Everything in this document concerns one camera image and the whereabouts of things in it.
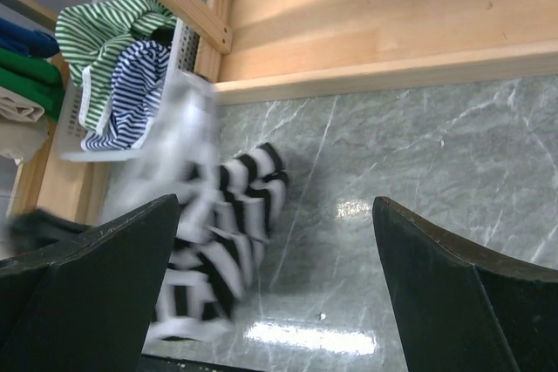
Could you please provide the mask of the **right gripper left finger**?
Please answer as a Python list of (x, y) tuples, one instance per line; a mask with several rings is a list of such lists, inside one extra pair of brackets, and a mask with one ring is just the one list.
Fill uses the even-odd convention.
[(2, 370), (135, 370), (179, 217), (166, 195), (3, 260)]

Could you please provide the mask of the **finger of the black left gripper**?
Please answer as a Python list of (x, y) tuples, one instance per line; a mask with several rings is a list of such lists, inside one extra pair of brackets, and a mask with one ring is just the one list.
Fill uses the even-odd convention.
[(72, 239), (90, 228), (90, 225), (35, 209), (8, 220), (8, 237), (15, 254), (25, 254), (61, 240)]

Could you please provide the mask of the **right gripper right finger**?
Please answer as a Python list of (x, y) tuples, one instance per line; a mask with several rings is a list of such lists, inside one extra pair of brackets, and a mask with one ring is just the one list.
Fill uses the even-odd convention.
[(410, 371), (555, 371), (557, 272), (377, 197), (373, 225)]

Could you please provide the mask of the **black white zebra garment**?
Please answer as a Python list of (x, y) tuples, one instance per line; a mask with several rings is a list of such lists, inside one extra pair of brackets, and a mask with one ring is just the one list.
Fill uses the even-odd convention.
[(228, 331), (285, 204), (289, 176), (270, 143), (221, 163), (219, 139), (214, 86), (174, 73), (139, 156), (127, 163), (104, 211), (110, 220), (166, 194), (180, 204), (147, 342), (206, 342)]

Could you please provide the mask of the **blue white striped tank top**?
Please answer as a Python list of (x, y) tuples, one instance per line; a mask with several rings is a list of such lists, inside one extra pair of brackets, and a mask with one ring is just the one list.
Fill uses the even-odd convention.
[(111, 112), (102, 134), (81, 141), (85, 151), (142, 147), (160, 107), (171, 48), (154, 40), (132, 43), (119, 55), (110, 83)]

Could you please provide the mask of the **green white striped tank top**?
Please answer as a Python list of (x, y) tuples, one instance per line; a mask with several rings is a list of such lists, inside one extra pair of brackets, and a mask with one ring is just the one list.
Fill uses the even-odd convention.
[(71, 81), (82, 91), (78, 122), (102, 134), (111, 112), (111, 79), (119, 55), (177, 18), (159, 0), (108, 0), (63, 9), (55, 29)]

